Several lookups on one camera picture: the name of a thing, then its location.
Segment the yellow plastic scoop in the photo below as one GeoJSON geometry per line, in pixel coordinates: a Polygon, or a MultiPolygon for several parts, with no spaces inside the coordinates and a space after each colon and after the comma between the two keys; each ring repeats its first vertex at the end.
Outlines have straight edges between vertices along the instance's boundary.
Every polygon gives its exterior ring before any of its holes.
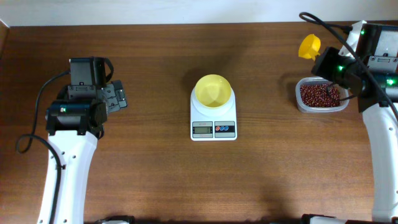
{"type": "Polygon", "coordinates": [[[316,57],[320,55],[319,50],[321,47],[320,39],[314,35],[310,34],[304,38],[300,44],[298,50],[298,56],[304,59],[316,60],[316,57]]]}

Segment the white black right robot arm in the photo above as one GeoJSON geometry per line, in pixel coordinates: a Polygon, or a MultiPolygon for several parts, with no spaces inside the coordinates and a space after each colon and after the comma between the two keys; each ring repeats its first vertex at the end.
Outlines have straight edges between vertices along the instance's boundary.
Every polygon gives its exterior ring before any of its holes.
{"type": "Polygon", "coordinates": [[[374,223],[397,223],[397,26],[353,24],[341,49],[320,53],[310,34],[299,57],[314,60],[311,73],[350,90],[368,132],[374,177],[374,223]]]}

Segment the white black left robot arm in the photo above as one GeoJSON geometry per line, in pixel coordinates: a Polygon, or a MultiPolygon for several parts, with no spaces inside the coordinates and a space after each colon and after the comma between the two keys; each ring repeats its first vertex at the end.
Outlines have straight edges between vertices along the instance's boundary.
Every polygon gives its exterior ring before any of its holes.
{"type": "Polygon", "coordinates": [[[46,110],[49,160],[38,223],[83,223],[93,154],[110,113],[127,107],[108,58],[70,59],[70,83],[46,110]]]}

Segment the white digital kitchen scale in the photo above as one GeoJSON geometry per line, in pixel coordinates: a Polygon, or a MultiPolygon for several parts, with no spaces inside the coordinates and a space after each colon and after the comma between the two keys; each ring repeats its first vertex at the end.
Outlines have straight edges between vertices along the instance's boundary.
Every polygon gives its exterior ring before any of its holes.
{"type": "Polygon", "coordinates": [[[233,89],[224,105],[210,108],[198,101],[194,88],[190,97],[191,140],[234,141],[237,137],[236,97],[233,89]]]}

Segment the yellow plastic bowl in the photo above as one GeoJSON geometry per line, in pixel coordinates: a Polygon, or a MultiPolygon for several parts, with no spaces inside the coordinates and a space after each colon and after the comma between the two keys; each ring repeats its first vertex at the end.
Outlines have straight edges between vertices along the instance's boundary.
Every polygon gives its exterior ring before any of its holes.
{"type": "Polygon", "coordinates": [[[201,77],[195,85],[196,99],[209,108],[218,108],[226,104],[231,95],[231,85],[224,77],[209,74],[201,77]]]}

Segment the clear plastic food container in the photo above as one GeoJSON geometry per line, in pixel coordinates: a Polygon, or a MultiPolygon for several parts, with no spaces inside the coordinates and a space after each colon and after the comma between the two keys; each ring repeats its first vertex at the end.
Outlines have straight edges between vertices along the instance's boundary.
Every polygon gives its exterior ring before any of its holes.
{"type": "Polygon", "coordinates": [[[346,89],[321,77],[301,79],[295,87],[297,107],[303,113],[332,113],[349,103],[346,89]]]}

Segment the red azuki beans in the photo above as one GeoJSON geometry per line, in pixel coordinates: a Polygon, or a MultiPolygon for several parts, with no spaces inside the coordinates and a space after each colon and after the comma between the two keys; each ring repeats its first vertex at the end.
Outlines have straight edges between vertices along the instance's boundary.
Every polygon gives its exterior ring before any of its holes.
{"type": "Polygon", "coordinates": [[[300,96],[306,106],[332,108],[340,106],[340,92],[336,86],[327,84],[302,85],[300,96]]]}

